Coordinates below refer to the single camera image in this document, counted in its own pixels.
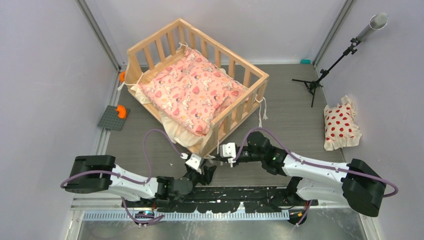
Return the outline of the wooden slatted pet bed frame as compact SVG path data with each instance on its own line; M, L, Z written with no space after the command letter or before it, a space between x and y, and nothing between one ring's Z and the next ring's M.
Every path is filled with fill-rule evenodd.
M127 50L123 85L175 143L210 155L260 107L269 75L183 19Z

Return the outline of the pink unicorn print cushion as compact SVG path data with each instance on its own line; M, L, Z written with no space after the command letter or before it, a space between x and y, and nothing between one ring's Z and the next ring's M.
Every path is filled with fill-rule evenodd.
M246 66L243 82L236 81L233 65L220 68L182 44L140 76L127 69L121 87L128 88L173 142L204 157L261 106L269 75L260 71L251 83L253 71Z

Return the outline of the white strawberry print pillow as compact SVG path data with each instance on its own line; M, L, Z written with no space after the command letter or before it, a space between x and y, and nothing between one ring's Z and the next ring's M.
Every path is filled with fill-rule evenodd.
M326 105L324 116L324 149L334 151L345 147L356 147L360 144L362 133L355 124L357 115L354 101L347 95L341 103L330 107Z

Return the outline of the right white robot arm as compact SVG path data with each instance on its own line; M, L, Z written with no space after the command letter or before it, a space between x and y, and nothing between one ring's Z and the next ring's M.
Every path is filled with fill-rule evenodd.
M291 205L324 200L347 204L368 217L379 215L387 182L364 161L328 162L304 157L283 146L273 146L259 131L249 133L245 142L245 146L222 144L219 155L232 167L260 162L269 174L289 177L285 198Z

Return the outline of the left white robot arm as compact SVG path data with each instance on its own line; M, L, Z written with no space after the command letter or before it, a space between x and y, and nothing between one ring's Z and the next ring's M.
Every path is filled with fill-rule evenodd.
M209 185L217 169L196 154L182 154L186 174L180 178L145 177L123 169L111 155L77 156L70 176L60 187L75 194L108 193L148 207L153 200L168 203L189 195L196 185Z

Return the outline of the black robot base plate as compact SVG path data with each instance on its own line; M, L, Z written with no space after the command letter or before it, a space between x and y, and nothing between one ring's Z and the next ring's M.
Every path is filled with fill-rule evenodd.
M290 198L286 189L279 186L196 187L182 200L142 199L125 203L128 208L148 208L160 213L202 214L234 213L239 207L244 207L246 213L277 213L308 205L305 200Z

